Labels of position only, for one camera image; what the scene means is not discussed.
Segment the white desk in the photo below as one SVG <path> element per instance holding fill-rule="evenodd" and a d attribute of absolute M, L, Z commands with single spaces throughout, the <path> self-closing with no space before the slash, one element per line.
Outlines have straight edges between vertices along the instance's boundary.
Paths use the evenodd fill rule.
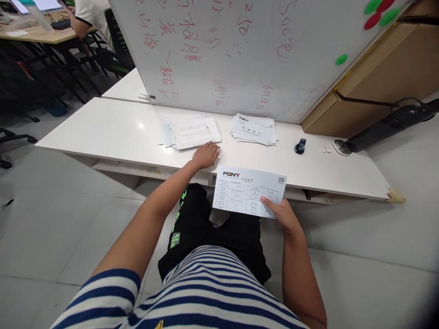
<path fill-rule="evenodd" d="M 90 161 L 83 162 L 96 170 L 166 179 L 173 171 L 166 172 L 162 168 L 183 167 L 192 158 L 194 149 L 177 152 L 157 145 L 156 112 L 166 115 L 201 113 L 94 98 L 37 146 L 86 156 Z M 299 125 L 278 122 L 275 125 L 279 138 L 277 146 L 237 143 L 230 135 L 232 116 L 206 114 L 215 118 L 223 137 L 219 144 L 219 163 L 287 175 L 288 198 L 305 200 L 302 189 L 310 190 L 311 202 L 325 204 L 358 198 L 389 198 L 390 185 L 366 152 L 349 157 L 335 152 L 324 154 L 321 148 L 330 146 L 332 137 L 306 134 Z M 298 155 L 293 148 L 301 138 L 306 138 L 305 153 Z M 195 181 L 212 185 L 216 168 L 205 169 Z"/>
<path fill-rule="evenodd" d="M 102 95 L 102 98 L 151 104 L 149 100 L 139 97 L 139 91 L 142 87 L 143 82 L 140 78 L 139 72 L 137 69 L 134 69 L 118 81 L 113 87 L 108 89 Z"/>

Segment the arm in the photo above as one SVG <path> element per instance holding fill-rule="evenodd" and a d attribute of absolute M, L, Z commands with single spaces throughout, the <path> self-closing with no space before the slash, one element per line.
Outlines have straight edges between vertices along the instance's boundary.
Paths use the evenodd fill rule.
<path fill-rule="evenodd" d="M 284 304 L 311 329 L 327 327 L 325 307 L 311 266 L 305 234 L 286 199 L 279 205 L 262 197 L 284 230 L 282 294 Z"/>
<path fill-rule="evenodd" d="M 122 268 L 135 271 L 142 280 L 166 217 L 197 171 L 215 163 L 219 150 L 220 147 L 212 142 L 200 146 L 191 161 L 157 187 L 140 206 L 91 276 Z"/>
<path fill-rule="evenodd" d="M 72 26 L 73 31 L 75 31 L 76 35 L 80 38 L 85 38 L 88 33 L 89 26 L 82 21 L 76 19 L 75 15 L 72 12 L 68 11 L 64 8 L 64 11 L 70 18 L 70 26 Z"/>

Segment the black clip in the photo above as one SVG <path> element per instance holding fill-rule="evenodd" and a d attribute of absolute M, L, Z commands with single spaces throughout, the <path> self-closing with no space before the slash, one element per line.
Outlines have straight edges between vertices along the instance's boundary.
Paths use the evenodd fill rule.
<path fill-rule="evenodd" d="M 296 146 L 294 146 L 294 151 L 297 154 L 302 154 L 305 152 L 305 144 L 306 144 L 306 139 L 301 138 L 299 144 L 297 144 Z"/>

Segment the person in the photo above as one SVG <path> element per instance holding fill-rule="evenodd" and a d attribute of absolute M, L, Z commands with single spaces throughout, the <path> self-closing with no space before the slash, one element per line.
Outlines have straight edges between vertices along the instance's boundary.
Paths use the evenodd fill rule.
<path fill-rule="evenodd" d="M 199 147 L 145 200 L 52 328 L 326 328 L 305 235 L 285 199 L 276 205 L 261 198 L 284 231 L 284 304 L 262 286 L 270 273 L 260 218 L 232 212 L 219 228 L 209 221 L 206 191 L 189 182 L 219 150 L 212 142 Z M 163 223 L 178 200 L 168 251 L 159 261 L 163 287 L 134 310 Z"/>
<path fill-rule="evenodd" d="M 108 0 L 75 0 L 75 13 L 66 9 L 70 25 L 80 38 L 85 38 L 90 27 L 96 28 L 104 37 L 110 50 L 113 49 L 110 30 L 105 18 L 105 10 L 109 9 Z"/>

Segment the red magnet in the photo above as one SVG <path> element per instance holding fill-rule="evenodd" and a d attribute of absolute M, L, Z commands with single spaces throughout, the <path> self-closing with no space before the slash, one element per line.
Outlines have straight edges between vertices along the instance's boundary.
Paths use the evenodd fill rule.
<path fill-rule="evenodd" d="M 383 0 L 383 2 L 381 2 L 381 5 L 379 5 L 376 9 L 376 12 L 382 13 L 383 11 L 387 10 L 394 2 L 395 0 Z"/>
<path fill-rule="evenodd" d="M 365 30 L 370 30 L 371 28 L 373 28 L 376 24 L 378 24 L 378 22 L 381 19 L 381 14 L 380 13 L 376 13 L 375 15 L 371 16 L 366 24 L 364 25 L 364 29 Z"/>

